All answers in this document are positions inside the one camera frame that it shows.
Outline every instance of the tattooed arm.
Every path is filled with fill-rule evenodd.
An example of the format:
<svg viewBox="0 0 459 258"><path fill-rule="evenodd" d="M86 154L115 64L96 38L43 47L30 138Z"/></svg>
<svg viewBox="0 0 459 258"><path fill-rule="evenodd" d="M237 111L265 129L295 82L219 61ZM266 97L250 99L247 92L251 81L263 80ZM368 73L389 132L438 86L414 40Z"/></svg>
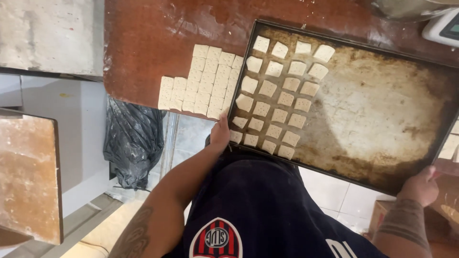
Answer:
<svg viewBox="0 0 459 258"><path fill-rule="evenodd" d="M110 258L156 258L170 252L184 229L183 212L230 141L225 115L210 133L210 145L169 171L119 237Z"/></svg>
<svg viewBox="0 0 459 258"><path fill-rule="evenodd" d="M387 213L373 238L373 244L391 258L430 258L425 235L424 207L438 196L435 167L425 168L411 177L397 195L395 206Z"/></svg>

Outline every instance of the hand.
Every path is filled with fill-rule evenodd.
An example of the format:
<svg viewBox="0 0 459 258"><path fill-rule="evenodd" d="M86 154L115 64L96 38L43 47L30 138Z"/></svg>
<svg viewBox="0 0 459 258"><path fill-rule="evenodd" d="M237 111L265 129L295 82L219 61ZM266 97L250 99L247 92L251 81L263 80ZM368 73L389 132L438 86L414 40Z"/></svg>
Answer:
<svg viewBox="0 0 459 258"><path fill-rule="evenodd" d="M435 178L440 174L436 173L434 166L428 166L419 174L410 177L402 187L397 199L410 199L419 202L422 207L433 203L438 196L438 186Z"/></svg>
<svg viewBox="0 0 459 258"><path fill-rule="evenodd" d="M220 115L218 121L210 131L210 145L214 146L217 151L223 152L230 142L230 129L228 119L225 113Z"/></svg>

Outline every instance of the baking tray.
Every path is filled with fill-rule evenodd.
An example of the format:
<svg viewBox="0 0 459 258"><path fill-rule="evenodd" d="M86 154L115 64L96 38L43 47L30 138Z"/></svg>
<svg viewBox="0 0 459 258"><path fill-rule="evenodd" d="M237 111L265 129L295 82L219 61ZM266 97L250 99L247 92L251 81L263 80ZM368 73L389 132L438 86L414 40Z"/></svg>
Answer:
<svg viewBox="0 0 459 258"><path fill-rule="evenodd" d="M270 39L266 54L252 49L258 35ZM294 54L298 40L311 43L310 55ZM289 47L284 60L270 54L277 41ZM317 81L307 72L303 77L286 75L290 62L303 61L308 71L314 62L312 53L320 44L336 50L325 64L329 73L319 82L320 89L314 98L299 95L304 81ZM260 73L247 70L245 62L249 56L263 59ZM284 64L279 78L265 75L270 60ZM255 94L244 92L254 98L251 112L256 101L271 105L265 118L254 116L265 121L261 132L248 129L248 123L243 129L231 123L235 116L252 117L251 112L238 109L234 101L246 75L259 80ZM296 93L284 91L295 98L311 100L308 113L277 104L286 77L301 80ZM258 94L264 79L278 86L273 98ZM453 67L258 19L252 28L228 117L230 129L259 135L259 139L256 148L242 145L243 141L230 144L271 156L261 150L266 138L277 144L271 157L395 195L408 177L432 164L438 156L459 115L458 82L459 70ZM285 124L270 121L275 108L288 111ZM306 116L302 130L287 126L292 113ZM271 123L282 127L279 139L265 136ZM276 156L287 130L301 136L290 161Z"/></svg>

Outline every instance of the black garbage bag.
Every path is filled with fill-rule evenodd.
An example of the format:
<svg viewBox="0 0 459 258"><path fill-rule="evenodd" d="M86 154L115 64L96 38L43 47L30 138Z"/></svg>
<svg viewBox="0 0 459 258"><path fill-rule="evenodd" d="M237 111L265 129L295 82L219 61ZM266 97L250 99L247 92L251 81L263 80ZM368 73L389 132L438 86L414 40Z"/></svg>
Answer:
<svg viewBox="0 0 459 258"><path fill-rule="evenodd" d="M164 148L162 119L165 111L108 97L104 159L124 189L145 190L148 173Z"/></svg>

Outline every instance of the person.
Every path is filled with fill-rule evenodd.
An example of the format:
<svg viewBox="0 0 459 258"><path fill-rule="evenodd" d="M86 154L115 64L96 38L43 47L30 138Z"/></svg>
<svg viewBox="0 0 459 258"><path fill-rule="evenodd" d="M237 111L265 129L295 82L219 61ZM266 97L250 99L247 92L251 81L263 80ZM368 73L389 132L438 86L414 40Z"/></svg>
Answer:
<svg viewBox="0 0 459 258"><path fill-rule="evenodd" d="M222 115L210 144L164 176L109 257L431 257L423 208L438 195L435 167L406 181L371 243L320 210L297 167L225 151L229 140Z"/></svg>

